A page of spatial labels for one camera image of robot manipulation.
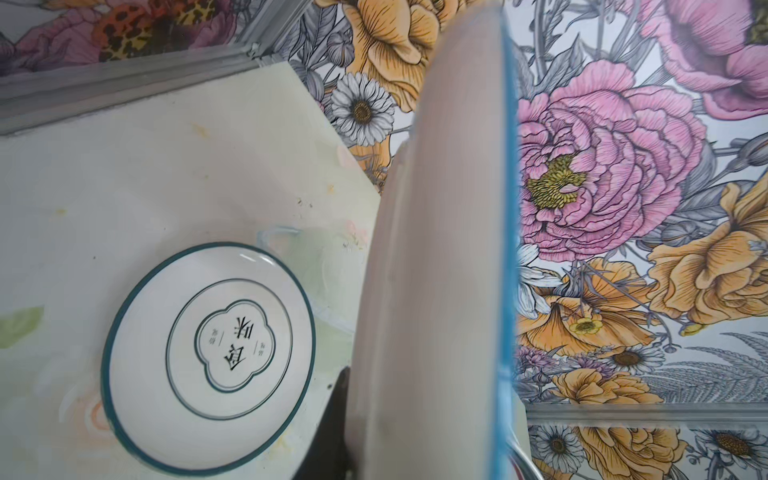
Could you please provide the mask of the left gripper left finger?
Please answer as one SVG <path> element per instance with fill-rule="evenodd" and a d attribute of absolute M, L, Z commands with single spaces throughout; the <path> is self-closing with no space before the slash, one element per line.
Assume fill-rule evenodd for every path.
<path fill-rule="evenodd" d="M 295 480 L 343 480 L 352 471 L 344 440 L 350 368 L 344 367 L 334 385 L 309 449 Z"/>

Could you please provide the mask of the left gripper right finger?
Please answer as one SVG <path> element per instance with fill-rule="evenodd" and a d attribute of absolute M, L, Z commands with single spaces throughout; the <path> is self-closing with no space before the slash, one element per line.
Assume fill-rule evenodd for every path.
<path fill-rule="evenodd" d="M 528 433 L 528 421 L 523 402 L 515 391 L 511 393 L 512 421 L 509 437 L 513 479 L 542 480 L 543 475 L 533 462 Z"/>

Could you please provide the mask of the watermelon pattern plate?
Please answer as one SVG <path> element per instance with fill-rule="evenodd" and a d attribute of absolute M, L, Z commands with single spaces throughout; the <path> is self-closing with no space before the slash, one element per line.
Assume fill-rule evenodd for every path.
<path fill-rule="evenodd" d="M 345 443 L 358 479 L 511 479 L 516 105 L 502 6 L 459 16 L 378 210 Z"/>

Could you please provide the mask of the white plate green rim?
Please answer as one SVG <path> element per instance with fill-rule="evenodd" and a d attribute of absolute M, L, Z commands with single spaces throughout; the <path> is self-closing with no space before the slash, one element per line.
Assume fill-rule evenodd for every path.
<path fill-rule="evenodd" d="M 308 297 L 284 262 L 236 242 L 187 248 L 148 272 L 116 313 L 101 360 L 106 418 L 153 469 L 234 470 L 294 420 L 316 343 Z"/>

